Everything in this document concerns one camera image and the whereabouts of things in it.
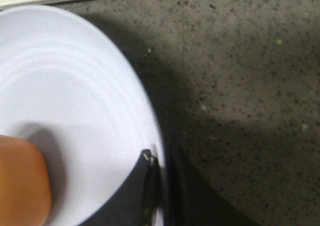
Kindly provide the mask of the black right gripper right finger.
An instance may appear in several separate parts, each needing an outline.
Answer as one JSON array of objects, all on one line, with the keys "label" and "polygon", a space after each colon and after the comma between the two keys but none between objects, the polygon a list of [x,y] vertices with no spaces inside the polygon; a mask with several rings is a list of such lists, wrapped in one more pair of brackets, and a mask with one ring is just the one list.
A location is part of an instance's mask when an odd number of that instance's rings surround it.
[{"label": "black right gripper right finger", "polygon": [[144,149],[119,189],[82,225],[156,225],[161,197],[158,159]]}]

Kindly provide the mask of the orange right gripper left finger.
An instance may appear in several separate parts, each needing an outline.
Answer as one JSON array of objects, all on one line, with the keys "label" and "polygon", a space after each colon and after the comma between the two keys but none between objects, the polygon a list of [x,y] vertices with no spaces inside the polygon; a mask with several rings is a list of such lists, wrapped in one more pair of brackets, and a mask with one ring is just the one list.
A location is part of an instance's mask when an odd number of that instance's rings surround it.
[{"label": "orange right gripper left finger", "polygon": [[0,138],[1,225],[44,225],[52,194],[43,155],[27,140]]}]

